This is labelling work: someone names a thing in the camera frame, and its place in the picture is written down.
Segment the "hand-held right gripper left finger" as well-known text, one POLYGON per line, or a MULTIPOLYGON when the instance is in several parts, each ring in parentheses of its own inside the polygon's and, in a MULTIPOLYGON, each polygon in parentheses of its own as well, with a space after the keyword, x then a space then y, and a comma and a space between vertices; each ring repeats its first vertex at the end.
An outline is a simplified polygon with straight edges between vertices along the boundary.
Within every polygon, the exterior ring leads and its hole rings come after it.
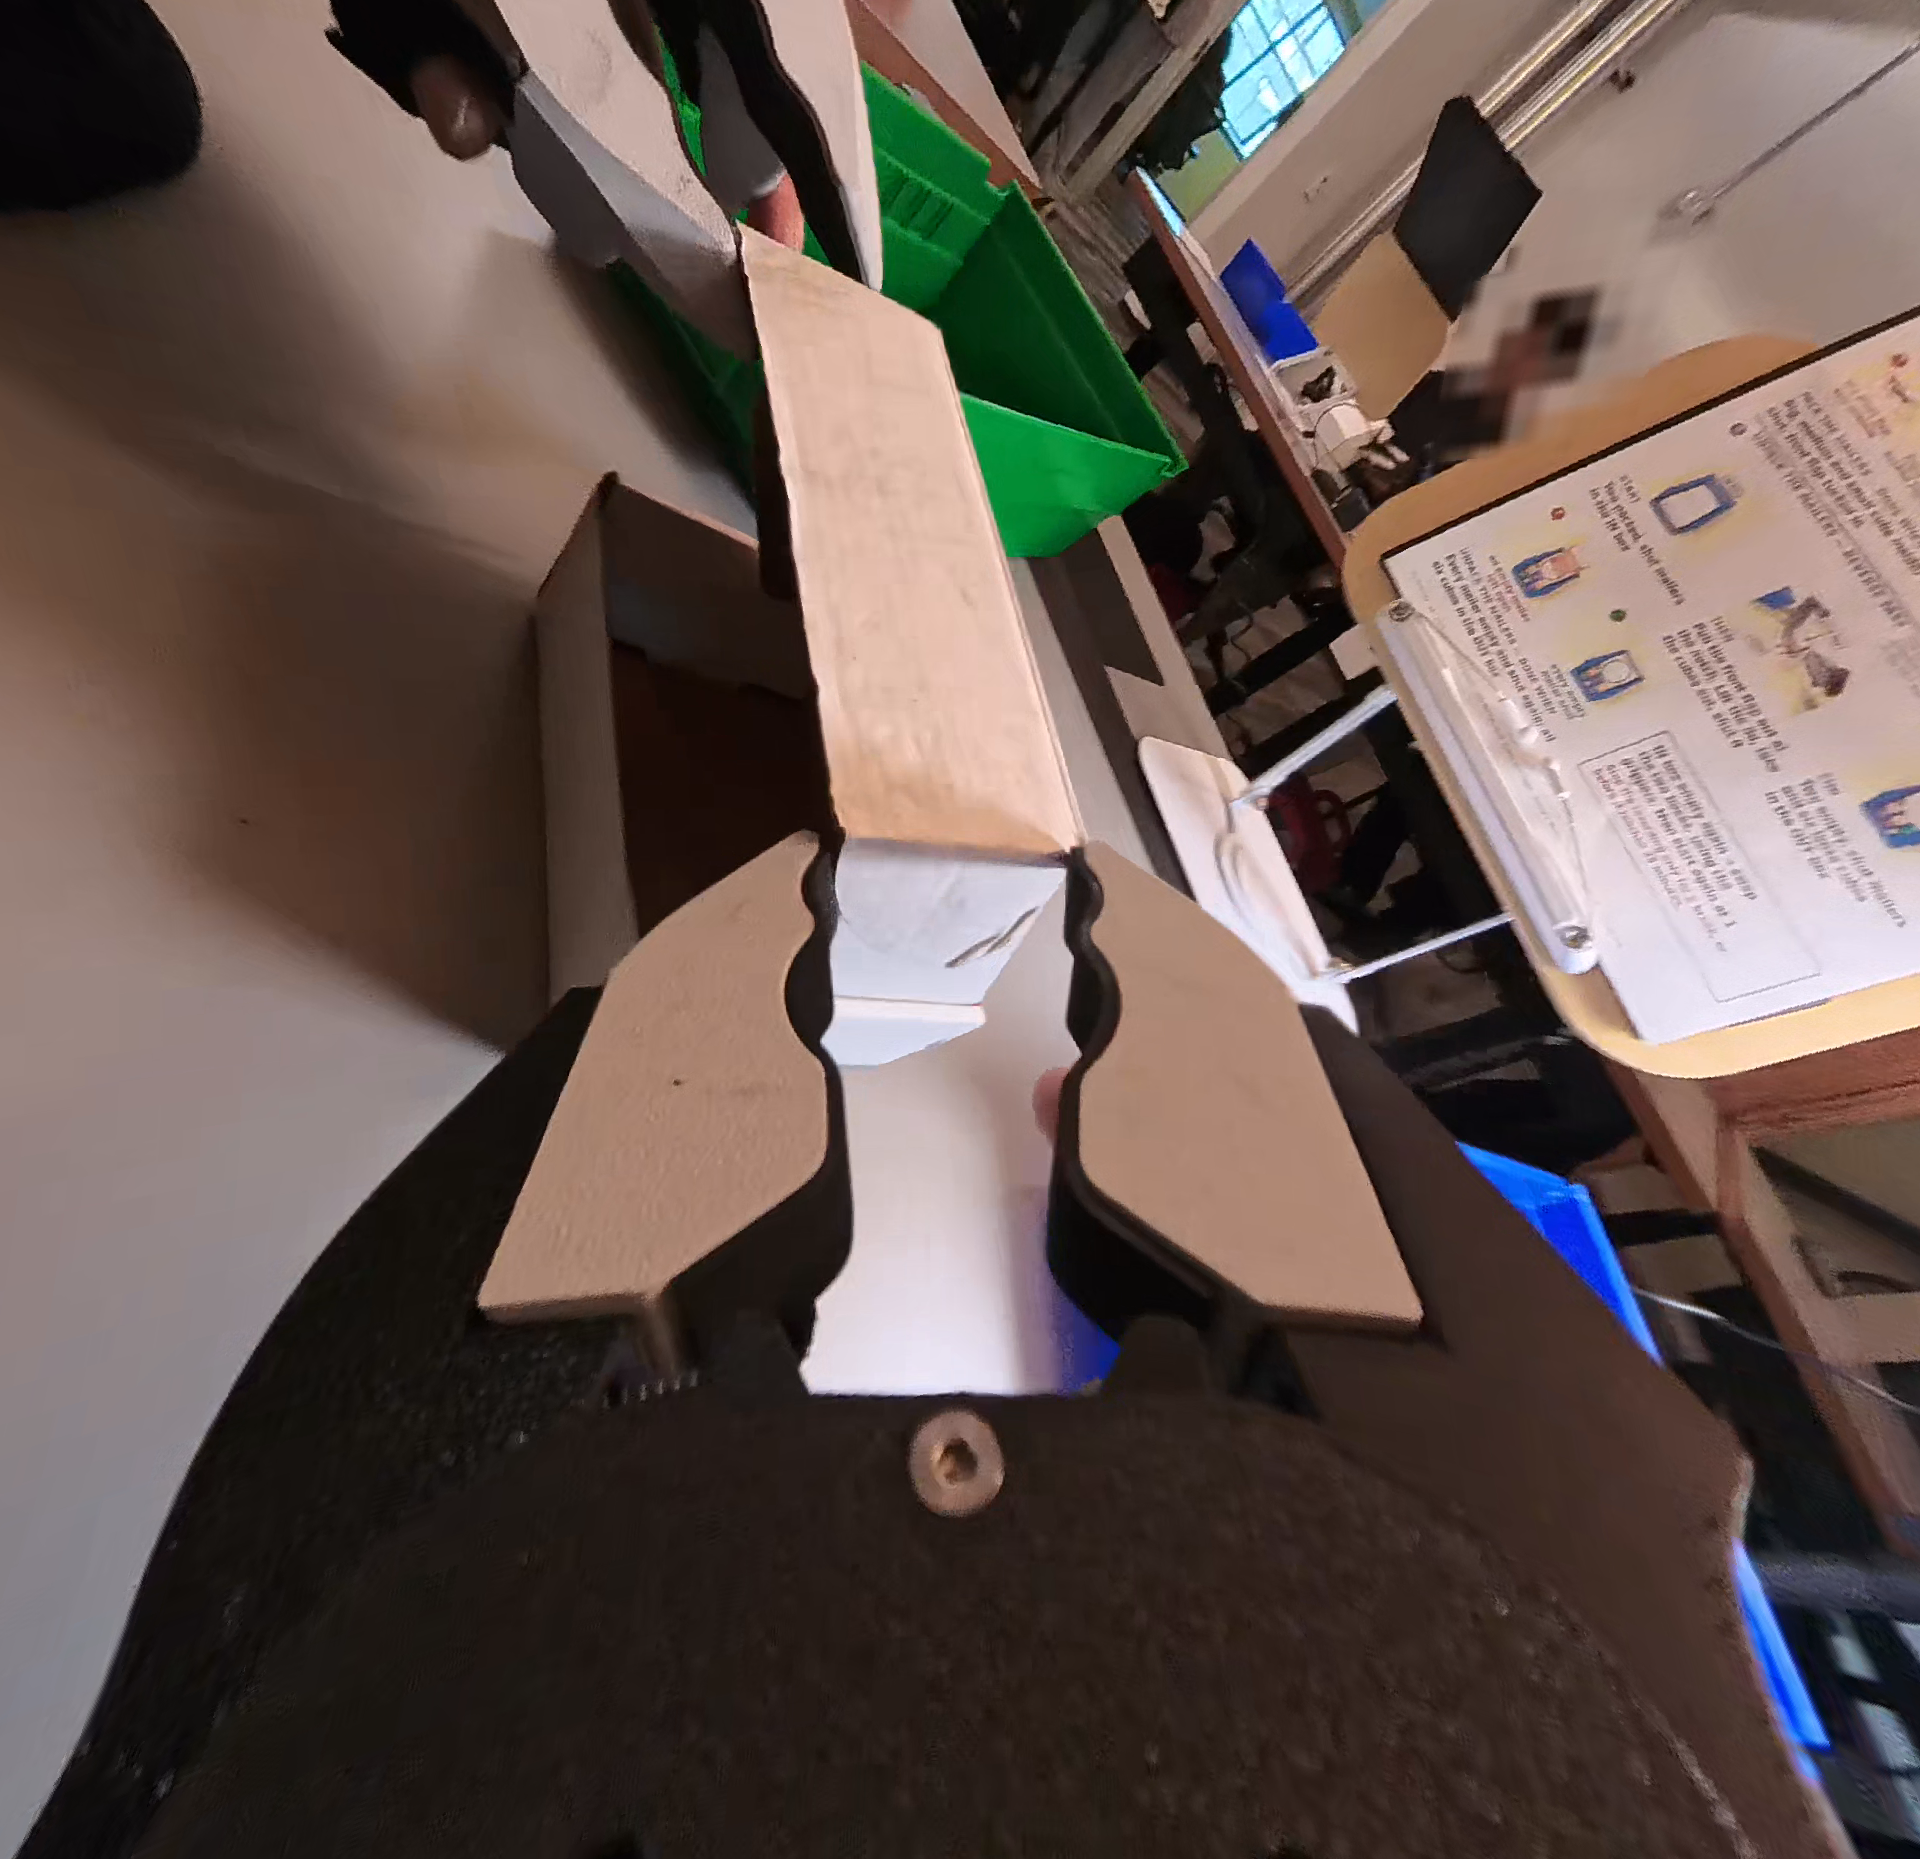
POLYGON ((761 1321, 803 1362, 851 1253, 833 922, 832 852, 794 832, 611 969, 478 1288, 484 1320, 623 1320, 651 1371, 702 1371, 761 1321))

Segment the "white cardboard box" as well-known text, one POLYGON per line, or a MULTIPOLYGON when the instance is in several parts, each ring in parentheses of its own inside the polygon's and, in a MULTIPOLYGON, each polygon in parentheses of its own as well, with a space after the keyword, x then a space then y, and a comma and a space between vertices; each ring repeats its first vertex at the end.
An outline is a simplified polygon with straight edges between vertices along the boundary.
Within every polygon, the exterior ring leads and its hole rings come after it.
POLYGON ((941 333, 754 231, 742 262, 757 532, 609 476, 536 602, 548 995, 806 832, 828 1051, 876 1066, 983 1026, 1087 831, 941 333))

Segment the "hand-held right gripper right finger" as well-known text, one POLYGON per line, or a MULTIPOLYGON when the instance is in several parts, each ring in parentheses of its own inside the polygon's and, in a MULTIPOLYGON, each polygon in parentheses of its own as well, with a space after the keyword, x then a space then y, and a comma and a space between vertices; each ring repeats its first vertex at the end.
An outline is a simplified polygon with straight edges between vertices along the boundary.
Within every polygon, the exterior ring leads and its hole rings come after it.
POLYGON ((1074 1059, 1046 1261, 1112 1342, 1310 1329, 1414 1338, 1422 1304, 1310 1017, 1236 935, 1108 846, 1069 862, 1074 1059))

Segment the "person's left forearm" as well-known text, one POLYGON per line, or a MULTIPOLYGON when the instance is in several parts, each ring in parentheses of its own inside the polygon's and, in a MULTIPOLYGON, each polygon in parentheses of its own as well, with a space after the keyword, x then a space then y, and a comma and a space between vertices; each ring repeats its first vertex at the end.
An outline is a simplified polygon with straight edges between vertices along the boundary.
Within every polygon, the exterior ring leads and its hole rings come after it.
POLYGON ((145 0, 2 0, 2 216, 166 187, 201 137, 195 73, 145 0))

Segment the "green plastic bin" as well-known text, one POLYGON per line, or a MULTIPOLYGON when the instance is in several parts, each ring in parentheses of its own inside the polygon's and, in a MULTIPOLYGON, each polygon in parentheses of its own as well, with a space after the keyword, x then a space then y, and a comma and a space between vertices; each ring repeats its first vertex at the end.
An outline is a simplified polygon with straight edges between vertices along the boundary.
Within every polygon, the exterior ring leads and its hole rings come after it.
POLYGON ((672 310, 635 269, 611 279, 728 476, 763 521, 774 425, 845 414, 851 446, 916 465, 933 405, 965 427, 1014 557, 1056 555, 1183 467, 1115 336, 1016 187, 876 72, 863 72, 882 235, 881 287, 742 228, 763 358, 672 310), (849 417, 865 391, 876 417, 849 417))

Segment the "white tabletop device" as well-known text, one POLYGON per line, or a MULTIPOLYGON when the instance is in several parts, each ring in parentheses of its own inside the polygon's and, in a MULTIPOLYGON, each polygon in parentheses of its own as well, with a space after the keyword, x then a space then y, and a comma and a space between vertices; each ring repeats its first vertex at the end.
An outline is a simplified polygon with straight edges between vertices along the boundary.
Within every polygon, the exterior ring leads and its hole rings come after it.
POLYGON ((1308 472, 1343 481, 1359 458, 1397 449, 1390 421, 1361 409, 1356 386, 1331 352, 1272 362, 1267 382, 1308 472))

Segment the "grey desk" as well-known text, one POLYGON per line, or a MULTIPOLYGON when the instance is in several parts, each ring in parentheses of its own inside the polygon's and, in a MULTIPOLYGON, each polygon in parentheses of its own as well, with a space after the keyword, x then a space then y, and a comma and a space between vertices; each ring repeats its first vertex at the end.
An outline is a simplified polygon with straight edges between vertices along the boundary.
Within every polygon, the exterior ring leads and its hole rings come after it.
POLYGON ((203 1434, 545 992, 532 596, 751 513, 612 283, 325 0, 145 0, 197 165, 5 220, 5 1854, 203 1434))

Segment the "blue plastic bin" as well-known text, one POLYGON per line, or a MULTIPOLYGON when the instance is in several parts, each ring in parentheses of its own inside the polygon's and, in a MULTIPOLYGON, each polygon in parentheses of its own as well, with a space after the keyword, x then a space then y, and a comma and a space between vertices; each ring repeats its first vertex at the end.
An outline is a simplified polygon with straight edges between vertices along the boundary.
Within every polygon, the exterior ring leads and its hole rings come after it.
POLYGON ((1181 1320, 1235 1392, 1265 1379, 1363 1460, 1465 1514, 1600 1634, 1723 1790, 1829 1746, 1741 1528, 1749 1466, 1663 1366, 1592 1200, 1458 1146, 1371 1173, 1414 1330, 1298 1318, 1058 1163, 1046 1260, 1119 1342, 1181 1320))

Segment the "window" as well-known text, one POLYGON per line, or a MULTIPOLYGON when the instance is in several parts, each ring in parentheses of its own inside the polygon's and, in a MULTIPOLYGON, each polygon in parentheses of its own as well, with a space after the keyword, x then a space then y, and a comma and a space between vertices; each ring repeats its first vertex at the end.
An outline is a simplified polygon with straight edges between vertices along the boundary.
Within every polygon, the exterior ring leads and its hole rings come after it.
POLYGON ((1223 35, 1219 130, 1248 162, 1390 0, 1246 0, 1223 35))

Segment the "small blue bin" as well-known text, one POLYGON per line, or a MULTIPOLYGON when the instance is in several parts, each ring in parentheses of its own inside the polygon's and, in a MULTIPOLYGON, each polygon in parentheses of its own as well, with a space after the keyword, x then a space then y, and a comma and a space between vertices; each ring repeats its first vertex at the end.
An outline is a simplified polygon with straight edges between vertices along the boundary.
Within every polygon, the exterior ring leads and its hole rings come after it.
POLYGON ((1220 269, 1219 283, 1262 362, 1283 365, 1321 349, 1312 326, 1254 239, 1246 239, 1220 269))

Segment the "white wall pipes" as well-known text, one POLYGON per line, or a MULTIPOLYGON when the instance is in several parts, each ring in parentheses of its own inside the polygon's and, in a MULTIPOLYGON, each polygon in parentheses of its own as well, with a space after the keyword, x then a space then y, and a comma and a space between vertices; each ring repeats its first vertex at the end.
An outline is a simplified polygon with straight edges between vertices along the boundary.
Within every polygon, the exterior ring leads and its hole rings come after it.
POLYGON ((1572 5, 1476 97, 1509 154, 1625 68, 1634 54, 1692 0, 1572 0, 1572 5))

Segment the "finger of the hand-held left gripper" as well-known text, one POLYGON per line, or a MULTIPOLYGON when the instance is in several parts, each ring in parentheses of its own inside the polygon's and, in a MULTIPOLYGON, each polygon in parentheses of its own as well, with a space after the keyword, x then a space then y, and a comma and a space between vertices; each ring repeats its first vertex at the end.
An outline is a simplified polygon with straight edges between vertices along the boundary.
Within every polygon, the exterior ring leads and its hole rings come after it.
POLYGON ((882 217, 863 65, 845 0, 646 0, 700 110, 726 216, 790 185, 824 262, 882 287, 882 217))
POLYGON ((621 263, 670 304, 746 301, 732 221, 612 2, 473 5, 516 73, 507 134, 516 179, 563 253, 600 270, 621 263))

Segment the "clipboard with printed sheets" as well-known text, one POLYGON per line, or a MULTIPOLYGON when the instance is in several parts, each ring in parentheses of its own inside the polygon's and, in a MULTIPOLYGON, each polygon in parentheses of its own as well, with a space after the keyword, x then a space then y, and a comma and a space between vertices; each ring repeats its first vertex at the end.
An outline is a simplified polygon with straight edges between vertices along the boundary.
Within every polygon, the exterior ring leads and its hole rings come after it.
POLYGON ((1916 352, 1916 312, 1698 345, 1347 545, 1549 1003, 1625 1070, 1916 1030, 1916 352))

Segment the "black office chair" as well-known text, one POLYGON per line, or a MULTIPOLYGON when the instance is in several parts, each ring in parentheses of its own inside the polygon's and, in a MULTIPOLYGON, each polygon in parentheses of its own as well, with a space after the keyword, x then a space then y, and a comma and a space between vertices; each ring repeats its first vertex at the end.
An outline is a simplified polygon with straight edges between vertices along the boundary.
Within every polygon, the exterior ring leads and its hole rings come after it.
POLYGON ((1151 494, 1122 513, 1145 577, 1181 647, 1199 647, 1212 674, 1204 699, 1212 718, 1236 713, 1303 661, 1329 652, 1351 618, 1324 550, 1310 530, 1280 526, 1227 550, 1202 571, 1207 513, 1151 494), (1233 637, 1262 614, 1292 606, 1298 625, 1261 656, 1229 664, 1233 637))

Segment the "tan and black board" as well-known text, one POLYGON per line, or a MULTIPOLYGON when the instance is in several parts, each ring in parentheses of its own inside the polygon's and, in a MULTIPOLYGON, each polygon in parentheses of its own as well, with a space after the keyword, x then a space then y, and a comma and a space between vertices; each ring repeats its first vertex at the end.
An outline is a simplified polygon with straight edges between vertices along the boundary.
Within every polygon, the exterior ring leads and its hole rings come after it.
POLYGON ((1476 103, 1450 97, 1397 217, 1365 244, 1314 321, 1363 417, 1390 419, 1422 384, 1539 198, 1476 103))

